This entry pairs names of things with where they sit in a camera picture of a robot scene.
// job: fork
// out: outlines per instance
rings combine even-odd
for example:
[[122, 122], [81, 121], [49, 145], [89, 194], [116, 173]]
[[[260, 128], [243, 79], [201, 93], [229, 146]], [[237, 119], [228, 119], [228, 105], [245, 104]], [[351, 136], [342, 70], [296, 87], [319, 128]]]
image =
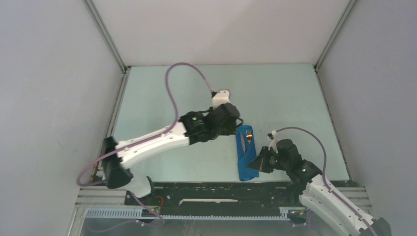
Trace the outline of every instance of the fork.
[[246, 131], [246, 139], [248, 140], [248, 147], [250, 147], [250, 142], [252, 141], [252, 133], [250, 132], [250, 129]]

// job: silverware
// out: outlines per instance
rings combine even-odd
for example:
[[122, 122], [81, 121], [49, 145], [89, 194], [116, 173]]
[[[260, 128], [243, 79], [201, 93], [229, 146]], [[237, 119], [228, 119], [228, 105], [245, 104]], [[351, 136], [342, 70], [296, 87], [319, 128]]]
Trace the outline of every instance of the silverware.
[[243, 134], [242, 133], [240, 133], [240, 141], [242, 142], [243, 154], [245, 154], [246, 153], [245, 139], [243, 139]]
[[250, 129], [248, 129], [246, 131], [246, 138], [247, 138], [248, 143], [249, 143], [248, 147], [250, 147], [250, 142], [252, 141], [252, 133], [250, 132]]

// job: white table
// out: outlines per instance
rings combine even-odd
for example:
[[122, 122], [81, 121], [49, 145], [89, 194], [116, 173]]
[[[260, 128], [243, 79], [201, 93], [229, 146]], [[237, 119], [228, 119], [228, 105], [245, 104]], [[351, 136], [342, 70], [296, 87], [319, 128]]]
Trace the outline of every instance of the white table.
[[[114, 137], [127, 140], [171, 124], [174, 109], [164, 85], [167, 66], [132, 67], [123, 96]], [[269, 144], [267, 133], [286, 126], [313, 132], [328, 153], [327, 176], [348, 180], [349, 176], [323, 100], [314, 69], [309, 64], [205, 65], [198, 66], [214, 90], [229, 89], [231, 102], [244, 123], [254, 129], [257, 153]], [[170, 86], [179, 114], [203, 111], [211, 96], [203, 80], [192, 68], [172, 70]], [[282, 132], [292, 139], [304, 159], [323, 166], [318, 143], [297, 130]], [[219, 137], [207, 143], [172, 149], [152, 156], [131, 168], [153, 181], [239, 182], [234, 136]], [[251, 181], [287, 181], [283, 171], [260, 173]]]

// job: folded blue cloth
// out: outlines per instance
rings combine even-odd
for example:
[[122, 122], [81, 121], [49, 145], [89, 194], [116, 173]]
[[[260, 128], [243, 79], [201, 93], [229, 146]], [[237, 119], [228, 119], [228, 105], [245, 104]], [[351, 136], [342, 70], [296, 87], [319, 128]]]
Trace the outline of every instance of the folded blue cloth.
[[[250, 147], [246, 138], [247, 130], [250, 130], [252, 133], [252, 141], [250, 142]], [[245, 141], [245, 153], [243, 153], [240, 134], [243, 135], [243, 140]], [[257, 170], [247, 168], [247, 165], [256, 158], [255, 138], [253, 135], [253, 129], [250, 125], [242, 125], [238, 127], [238, 133], [236, 134], [236, 144], [238, 147], [238, 171], [240, 181], [248, 181], [255, 177], [259, 177], [259, 172]]]

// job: knife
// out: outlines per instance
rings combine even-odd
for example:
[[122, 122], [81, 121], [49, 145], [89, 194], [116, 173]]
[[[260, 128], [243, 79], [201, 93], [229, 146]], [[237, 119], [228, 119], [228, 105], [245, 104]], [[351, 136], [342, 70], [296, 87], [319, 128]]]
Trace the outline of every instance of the knife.
[[242, 133], [240, 133], [240, 141], [242, 142], [243, 154], [245, 154], [246, 153], [245, 139], [243, 139], [243, 134]]

